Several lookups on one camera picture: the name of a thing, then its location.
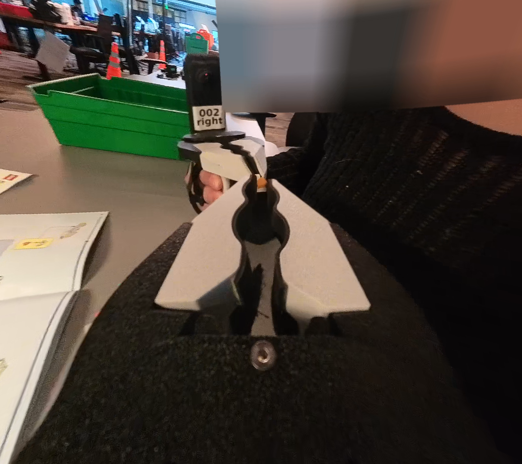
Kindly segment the green tote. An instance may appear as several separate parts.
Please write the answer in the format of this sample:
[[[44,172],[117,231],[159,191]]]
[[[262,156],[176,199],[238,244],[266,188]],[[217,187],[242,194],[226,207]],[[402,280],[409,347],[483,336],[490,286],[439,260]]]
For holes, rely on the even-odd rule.
[[[186,34],[185,51],[188,55],[206,55],[209,51],[209,42],[199,33]]]

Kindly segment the black floor lamp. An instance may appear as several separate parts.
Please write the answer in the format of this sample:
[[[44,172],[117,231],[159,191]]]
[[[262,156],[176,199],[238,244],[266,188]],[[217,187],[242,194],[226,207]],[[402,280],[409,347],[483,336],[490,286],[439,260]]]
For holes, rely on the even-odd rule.
[[[167,30],[166,30],[166,0],[161,0],[161,9],[162,9],[162,37],[163,42],[165,45],[165,56],[168,59],[167,63],[169,63],[172,60],[172,53],[169,53],[169,50],[167,48],[167,44],[169,41]]]

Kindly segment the grey sheet of board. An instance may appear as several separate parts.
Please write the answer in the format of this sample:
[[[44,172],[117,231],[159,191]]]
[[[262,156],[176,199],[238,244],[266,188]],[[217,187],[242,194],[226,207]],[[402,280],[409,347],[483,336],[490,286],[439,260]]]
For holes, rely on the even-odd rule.
[[[35,58],[37,62],[47,68],[62,73],[69,54],[69,43],[59,39],[54,33],[45,31]]]

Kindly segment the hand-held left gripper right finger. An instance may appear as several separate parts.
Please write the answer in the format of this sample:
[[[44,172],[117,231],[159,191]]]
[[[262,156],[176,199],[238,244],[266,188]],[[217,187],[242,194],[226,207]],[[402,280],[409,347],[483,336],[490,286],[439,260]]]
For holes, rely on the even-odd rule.
[[[274,321],[368,311],[369,299],[330,222],[276,180],[267,183],[267,200],[280,242],[272,287]]]

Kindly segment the person's right hand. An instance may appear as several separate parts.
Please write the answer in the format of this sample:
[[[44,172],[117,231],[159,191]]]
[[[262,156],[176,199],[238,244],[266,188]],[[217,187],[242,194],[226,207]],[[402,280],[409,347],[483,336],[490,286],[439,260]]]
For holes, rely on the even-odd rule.
[[[202,190],[204,203],[202,209],[207,208],[213,202],[223,196],[223,181],[219,175],[202,170],[199,173],[199,186]]]

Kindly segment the person's right forearm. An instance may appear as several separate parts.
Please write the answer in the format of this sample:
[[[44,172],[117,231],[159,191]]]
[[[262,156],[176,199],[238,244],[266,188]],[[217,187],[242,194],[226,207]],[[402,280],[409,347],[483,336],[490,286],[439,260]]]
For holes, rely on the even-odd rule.
[[[296,196],[303,196],[323,158],[322,146],[290,148],[286,152],[267,158],[267,176],[277,180]]]

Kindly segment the green plastic bin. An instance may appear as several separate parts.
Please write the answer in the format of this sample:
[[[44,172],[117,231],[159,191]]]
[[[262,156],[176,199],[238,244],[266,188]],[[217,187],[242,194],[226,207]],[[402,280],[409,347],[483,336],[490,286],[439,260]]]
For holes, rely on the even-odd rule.
[[[184,88],[93,73],[28,86],[63,146],[178,160]]]

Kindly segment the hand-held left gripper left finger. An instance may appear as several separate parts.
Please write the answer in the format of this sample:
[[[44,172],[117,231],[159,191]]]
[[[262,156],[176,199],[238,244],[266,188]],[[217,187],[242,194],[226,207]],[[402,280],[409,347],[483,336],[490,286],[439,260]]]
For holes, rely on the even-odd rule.
[[[245,265],[242,241],[233,220],[245,208],[247,175],[192,220],[167,276],[154,300],[164,309],[229,312],[242,305],[238,279]]]

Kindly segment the open instruction booklet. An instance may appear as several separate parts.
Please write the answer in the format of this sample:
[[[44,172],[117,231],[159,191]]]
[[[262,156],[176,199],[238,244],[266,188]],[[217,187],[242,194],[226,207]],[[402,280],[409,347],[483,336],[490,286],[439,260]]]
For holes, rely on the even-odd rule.
[[[83,330],[89,253],[108,212],[1,215],[1,463],[36,431]]]

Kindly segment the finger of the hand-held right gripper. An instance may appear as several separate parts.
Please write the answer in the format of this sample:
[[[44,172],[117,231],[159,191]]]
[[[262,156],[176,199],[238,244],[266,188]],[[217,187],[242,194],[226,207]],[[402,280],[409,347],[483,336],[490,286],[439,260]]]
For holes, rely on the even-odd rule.
[[[251,170],[245,158],[223,148],[221,144],[201,145],[201,168],[219,176],[224,191],[245,176],[251,176]]]
[[[266,178],[267,160],[265,154],[265,142],[256,137],[240,139],[240,147],[245,152],[245,161],[252,174]]]

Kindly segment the long wooden workbench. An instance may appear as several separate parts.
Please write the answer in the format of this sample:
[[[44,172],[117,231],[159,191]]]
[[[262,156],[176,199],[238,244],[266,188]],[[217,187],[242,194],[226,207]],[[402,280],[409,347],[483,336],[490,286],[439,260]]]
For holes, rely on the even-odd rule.
[[[34,17],[21,17],[13,12],[6,11],[4,7],[7,7],[7,4],[5,4],[5,6],[1,5],[1,19],[7,26],[25,28],[27,30],[29,46],[34,59],[40,48],[40,43],[35,35],[35,29],[47,30],[50,33],[60,32],[70,37],[75,45],[77,45],[77,41],[80,37],[98,33],[97,27],[94,26],[68,25],[43,21]]]

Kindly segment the person's black sweater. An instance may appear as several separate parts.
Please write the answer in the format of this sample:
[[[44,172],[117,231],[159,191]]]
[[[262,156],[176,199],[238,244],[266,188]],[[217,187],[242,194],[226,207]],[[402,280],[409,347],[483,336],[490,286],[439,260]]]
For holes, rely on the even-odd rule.
[[[499,450],[521,463],[521,133],[446,107],[315,114],[303,196],[415,298]]]

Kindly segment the black office chair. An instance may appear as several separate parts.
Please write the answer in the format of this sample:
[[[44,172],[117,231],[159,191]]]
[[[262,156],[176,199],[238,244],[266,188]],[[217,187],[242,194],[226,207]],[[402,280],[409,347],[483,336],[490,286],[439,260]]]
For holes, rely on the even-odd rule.
[[[112,17],[100,15],[96,33],[83,35],[79,45],[70,47],[80,74],[88,74],[91,63],[107,65],[113,43],[112,23]]]

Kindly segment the small white booklet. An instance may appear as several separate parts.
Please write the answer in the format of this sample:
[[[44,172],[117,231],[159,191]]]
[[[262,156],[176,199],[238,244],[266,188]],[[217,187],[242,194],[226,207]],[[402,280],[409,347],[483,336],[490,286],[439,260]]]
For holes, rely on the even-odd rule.
[[[21,173],[9,169],[1,169],[0,175],[0,193],[3,194],[10,188],[14,187],[17,183],[25,181],[31,178],[33,175],[28,173]]]

